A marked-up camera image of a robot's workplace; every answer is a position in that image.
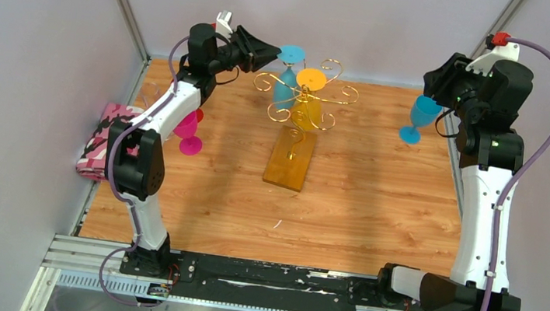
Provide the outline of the blue wine glass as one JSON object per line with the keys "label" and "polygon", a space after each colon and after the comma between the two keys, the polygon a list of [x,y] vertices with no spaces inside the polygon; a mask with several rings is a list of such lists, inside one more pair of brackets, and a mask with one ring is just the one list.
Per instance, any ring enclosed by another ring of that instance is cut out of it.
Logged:
{"label": "blue wine glass", "polygon": [[400,139],[406,144],[415,145],[421,140],[420,128],[432,124],[442,113],[443,108],[430,97],[418,96],[409,112],[410,125],[398,131]]}
{"label": "blue wine glass", "polygon": [[278,59],[285,64],[286,69],[279,75],[273,91],[273,107],[275,110],[289,110],[294,105],[295,89],[298,87],[294,65],[303,62],[305,51],[298,45],[284,45],[280,48]]}

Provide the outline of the yellow wine glass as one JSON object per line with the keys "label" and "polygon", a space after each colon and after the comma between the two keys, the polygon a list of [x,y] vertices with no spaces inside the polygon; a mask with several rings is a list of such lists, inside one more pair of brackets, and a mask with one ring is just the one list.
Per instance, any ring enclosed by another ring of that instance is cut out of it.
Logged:
{"label": "yellow wine glass", "polygon": [[291,108],[291,121],[304,131],[316,129],[321,122],[322,109],[315,94],[326,86],[327,78],[317,68],[306,68],[299,71],[296,80],[301,93]]}

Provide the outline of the red wine glass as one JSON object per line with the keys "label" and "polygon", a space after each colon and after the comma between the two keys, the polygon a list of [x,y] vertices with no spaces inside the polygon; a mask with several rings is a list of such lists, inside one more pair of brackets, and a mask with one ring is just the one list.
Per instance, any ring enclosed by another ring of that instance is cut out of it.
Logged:
{"label": "red wine glass", "polygon": [[200,123],[204,119],[204,112],[201,109],[197,109],[195,114],[197,116],[197,122]]}

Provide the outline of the pink wine glass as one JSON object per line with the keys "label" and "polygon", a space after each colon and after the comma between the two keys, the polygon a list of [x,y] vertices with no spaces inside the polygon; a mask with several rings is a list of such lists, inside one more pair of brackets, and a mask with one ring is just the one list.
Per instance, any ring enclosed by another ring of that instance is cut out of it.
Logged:
{"label": "pink wine glass", "polygon": [[203,142],[196,136],[199,125],[197,111],[192,111],[174,128],[173,134],[180,138],[179,150],[186,156],[196,155],[203,148]]}

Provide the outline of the clear wine glass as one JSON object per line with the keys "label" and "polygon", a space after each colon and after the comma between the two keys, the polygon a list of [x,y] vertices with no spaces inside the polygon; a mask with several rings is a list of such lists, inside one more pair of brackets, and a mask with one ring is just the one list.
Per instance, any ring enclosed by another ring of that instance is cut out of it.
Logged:
{"label": "clear wine glass", "polygon": [[144,112],[142,112],[145,117],[145,127],[151,126],[154,117],[148,114],[148,111],[154,108],[154,105],[161,99],[164,99],[169,84],[161,85],[156,82],[146,82],[144,81],[141,85],[141,89],[137,95],[137,100],[141,101]]}

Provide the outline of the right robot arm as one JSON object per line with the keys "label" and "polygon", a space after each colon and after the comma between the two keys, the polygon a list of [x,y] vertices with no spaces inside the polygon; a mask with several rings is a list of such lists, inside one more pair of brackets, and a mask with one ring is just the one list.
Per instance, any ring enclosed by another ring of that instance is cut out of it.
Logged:
{"label": "right robot arm", "polygon": [[511,195],[524,165],[524,141],[512,125],[534,76],[511,60],[497,61],[484,73],[470,64],[455,53],[423,78],[424,94],[459,119],[455,143],[464,190],[454,265],[443,276],[386,264],[374,294],[387,308],[407,299],[424,311],[521,310],[505,262]]}

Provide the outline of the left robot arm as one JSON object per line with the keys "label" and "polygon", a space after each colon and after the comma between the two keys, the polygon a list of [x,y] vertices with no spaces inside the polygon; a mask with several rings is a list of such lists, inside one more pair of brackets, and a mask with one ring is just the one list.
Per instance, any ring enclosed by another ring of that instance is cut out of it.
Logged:
{"label": "left robot arm", "polygon": [[213,24],[198,23],[181,41],[187,51],[179,69],[170,71],[169,89],[131,121],[114,122],[108,135],[106,178],[113,194],[125,204],[133,229],[131,246],[124,253],[126,274],[159,278],[172,266],[169,233],[158,203],[167,136],[207,101],[219,84],[219,73],[257,72],[281,52],[243,26],[224,36]]}

